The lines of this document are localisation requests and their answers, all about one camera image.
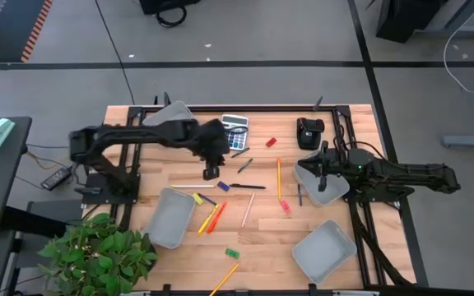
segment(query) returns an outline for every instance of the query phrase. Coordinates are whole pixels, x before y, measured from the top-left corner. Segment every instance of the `gray tray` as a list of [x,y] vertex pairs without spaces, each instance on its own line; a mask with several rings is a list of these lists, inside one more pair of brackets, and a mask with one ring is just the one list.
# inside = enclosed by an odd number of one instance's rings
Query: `gray tray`
[[[307,159],[314,156],[318,151],[314,151],[303,158]],[[319,178],[316,178],[308,170],[301,168],[297,161],[294,165],[294,177],[298,184],[301,185],[303,193],[314,203],[316,206],[325,206],[338,197],[342,197],[350,190],[349,183],[342,176],[329,174],[327,176],[327,188],[324,192],[318,191]]]
[[333,220],[321,224],[292,249],[295,262],[315,284],[322,284],[355,254],[356,245]]
[[183,119],[195,119],[195,117],[184,102],[177,101],[144,119],[142,124],[145,126],[156,126],[168,120]]
[[195,211],[195,199],[171,188],[160,192],[151,222],[144,229],[152,243],[174,249],[180,245]]

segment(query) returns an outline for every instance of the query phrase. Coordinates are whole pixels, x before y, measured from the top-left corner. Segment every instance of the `wooden table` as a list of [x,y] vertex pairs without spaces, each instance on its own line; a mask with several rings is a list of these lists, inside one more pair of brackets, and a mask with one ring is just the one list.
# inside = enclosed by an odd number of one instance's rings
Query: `wooden table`
[[[381,150],[371,106],[356,104],[350,107],[356,139],[367,141]],[[125,125],[127,114],[128,106],[109,106],[105,124]],[[225,255],[228,247],[240,252],[240,266],[222,289],[307,289],[309,279],[295,263],[292,248],[325,220],[335,220],[352,238],[347,204],[338,199],[331,205],[316,207],[308,198],[303,197],[303,206],[299,206],[297,183],[293,177],[294,162],[309,153],[297,146],[295,120],[299,117],[321,118],[326,127],[323,137],[332,143],[332,116],[327,113],[302,112],[236,114],[250,119],[247,144],[251,149],[234,159],[226,157],[225,166],[221,167],[220,180],[227,184],[257,184],[267,187],[266,190],[256,190],[247,224],[244,228],[240,227],[253,190],[231,188],[228,192],[223,192],[218,187],[185,189],[184,192],[187,193],[203,193],[217,203],[228,202],[216,231],[197,236],[197,230],[212,209],[206,202],[197,206],[182,244],[175,250],[157,246],[159,261],[150,272],[148,281],[141,279],[135,289],[162,290],[163,284],[171,284],[172,290],[211,290],[235,263],[233,258]],[[195,113],[195,116],[199,122],[204,123],[212,118],[220,118],[221,113]],[[267,148],[265,143],[272,137],[277,139],[277,143]],[[112,146],[104,155],[116,164],[120,149],[121,146]],[[253,163],[237,174],[239,167],[251,157]],[[282,196],[289,203],[291,214],[285,214],[277,200],[278,157],[282,159]],[[143,230],[148,225],[164,187],[170,184],[218,182],[203,181],[204,162],[192,157],[191,152],[185,149],[144,145],[140,161],[140,196],[139,202],[132,209],[131,229]],[[100,212],[109,212],[109,206],[101,206],[93,214]],[[379,246],[402,275],[414,281],[411,259],[397,210],[382,203],[373,203],[372,212]],[[120,207],[118,220],[122,214]],[[371,279],[375,282],[374,262],[367,247],[365,250]],[[357,257],[351,257],[318,286],[318,289],[362,288]]]

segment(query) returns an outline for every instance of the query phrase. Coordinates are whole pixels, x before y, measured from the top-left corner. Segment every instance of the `concrete floor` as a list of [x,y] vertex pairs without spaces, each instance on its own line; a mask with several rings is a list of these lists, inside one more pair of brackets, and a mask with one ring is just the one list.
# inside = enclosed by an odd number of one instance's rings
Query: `concrete floor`
[[[351,15],[342,0],[202,0],[184,25],[167,30],[129,0],[99,0],[125,62],[332,60],[360,61]],[[356,0],[373,61],[441,61],[445,39],[414,36],[410,43],[377,39],[379,2]],[[433,21],[445,23],[461,0]],[[457,40],[448,59],[474,61],[474,40]],[[54,0],[30,62],[117,62],[93,0]],[[474,68],[453,69],[474,89]],[[187,104],[372,104],[365,70],[344,67],[128,69],[137,104],[169,92]],[[433,287],[474,289],[474,149],[448,150],[443,134],[474,134],[474,95],[443,68],[375,69],[394,145],[402,162],[446,162],[462,190],[451,196],[419,189],[410,198],[421,253]],[[130,104],[123,74],[109,70],[0,71],[0,116],[33,118],[30,143],[66,145],[67,134],[100,124],[105,107]],[[34,150],[62,160],[64,150]],[[18,175],[39,183],[50,172],[23,158]],[[39,191],[14,183],[9,205],[78,198],[70,188]],[[21,290],[38,292],[41,284]]]

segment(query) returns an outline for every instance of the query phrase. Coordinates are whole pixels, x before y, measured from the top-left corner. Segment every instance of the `white cable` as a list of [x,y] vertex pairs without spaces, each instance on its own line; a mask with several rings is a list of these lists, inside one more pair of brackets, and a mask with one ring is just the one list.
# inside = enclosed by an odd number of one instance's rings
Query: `white cable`
[[474,12],[473,12],[473,14],[472,14],[471,16],[469,16],[469,18],[467,19],[467,21],[464,21],[464,23],[463,23],[462,25],[460,25],[460,26],[458,27],[458,29],[456,29],[456,30],[453,32],[453,34],[449,37],[448,42],[445,44],[445,48],[444,48],[444,65],[445,65],[445,70],[446,70],[446,71],[448,72],[448,74],[460,85],[460,87],[462,87],[466,92],[471,93],[471,94],[474,94],[474,90],[469,90],[469,89],[468,89],[466,86],[464,86],[464,85],[462,84],[462,82],[460,82],[460,80],[459,80],[457,77],[455,77],[455,75],[452,74],[452,72],[449,70],[448,62],[447,62],[447,60],[446,60],[445,55],[446,55],[446,53],[447,53],[447,51],[448,51],[448,46],[449,46],[449,43],[451,42],[451,39],[460,31],[460,29],[462,29],[463,26],[465,26],[465,25],[469,22],[469,20],[471,20],[471,18],[472,18],[473,16],[474,16]]

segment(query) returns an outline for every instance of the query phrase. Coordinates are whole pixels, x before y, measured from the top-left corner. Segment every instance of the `potted plant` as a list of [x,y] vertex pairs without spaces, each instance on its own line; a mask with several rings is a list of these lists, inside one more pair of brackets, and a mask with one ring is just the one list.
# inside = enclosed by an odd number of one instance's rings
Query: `potted plant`
[[39,268],[55,279],[60,291],[53,294],[71,296],[130,293],[140,277],[147,280],[157,259],[147,234],[120,232],[108,214],[68,226],[39,254],[52,259],[50,267]]

